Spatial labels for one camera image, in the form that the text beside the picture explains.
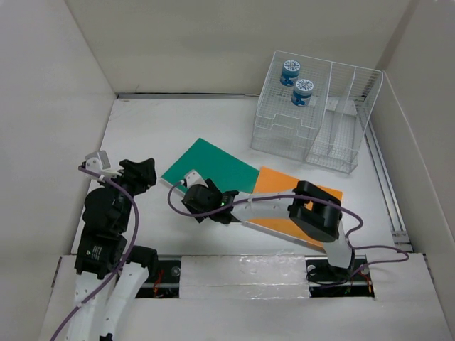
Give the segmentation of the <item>green notebook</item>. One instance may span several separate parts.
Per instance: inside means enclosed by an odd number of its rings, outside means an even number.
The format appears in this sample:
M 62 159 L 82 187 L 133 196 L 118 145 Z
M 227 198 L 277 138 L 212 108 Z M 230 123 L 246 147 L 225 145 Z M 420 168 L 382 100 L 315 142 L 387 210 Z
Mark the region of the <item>green notebook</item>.
M 222 191 L 238 190 L 251 193 L 257 182 L 259 170 L 211 144 L 197 139 L 161 176 L 173 185 L 191 170 L 204 180 L 212 180 Z

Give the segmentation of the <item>orange notebook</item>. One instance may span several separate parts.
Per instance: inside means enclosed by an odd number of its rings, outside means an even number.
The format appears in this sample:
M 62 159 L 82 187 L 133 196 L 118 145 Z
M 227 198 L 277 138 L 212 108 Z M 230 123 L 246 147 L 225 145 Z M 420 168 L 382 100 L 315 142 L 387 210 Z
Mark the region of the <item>orange notebook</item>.
M 297 186 L 299 181 L 299 178 L 262 166 L 259 170 L 253 193 L 273 195 L 281 192 L 290 192 Z M 288 212 L 253 217 L 243 222 L 243 224 L 256 228 L 260 232 L 323 252 L 322 243 L 303 232 L 289 218 Z

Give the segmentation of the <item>blue white jar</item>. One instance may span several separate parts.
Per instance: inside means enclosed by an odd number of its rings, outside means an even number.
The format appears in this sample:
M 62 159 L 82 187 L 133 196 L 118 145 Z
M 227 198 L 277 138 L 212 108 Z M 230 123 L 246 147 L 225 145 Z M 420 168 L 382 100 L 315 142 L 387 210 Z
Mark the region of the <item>blue white jar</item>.
M 284 86 L 291 87 L 298 79 L 301 64 L 297 60 L 286 60 L 282 64 L 280 83 Z
M 294 83 L 291 96 L 291 102 L 298 106 L 304 107 L 309 104 L 314 90 L 314 83 L 308 79 L 298 79 Z

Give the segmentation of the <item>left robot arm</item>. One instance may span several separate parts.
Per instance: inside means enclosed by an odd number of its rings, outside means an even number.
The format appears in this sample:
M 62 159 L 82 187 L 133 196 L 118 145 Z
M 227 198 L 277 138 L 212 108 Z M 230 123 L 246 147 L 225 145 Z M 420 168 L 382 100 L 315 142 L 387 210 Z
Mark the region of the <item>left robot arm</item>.
M 136 245 L 124 233 L 133 217 L 139 222 L 134 200 L 156 184 L 152 158 L 120 162 L 112 169 L 104 151 L 86 157 L 79 171 L 99 183 L 84 201 L 75 259 L 74 307 L 59 325 L 66 340 L 118 340 L 141 286 L 158 275 L 155 249 Z

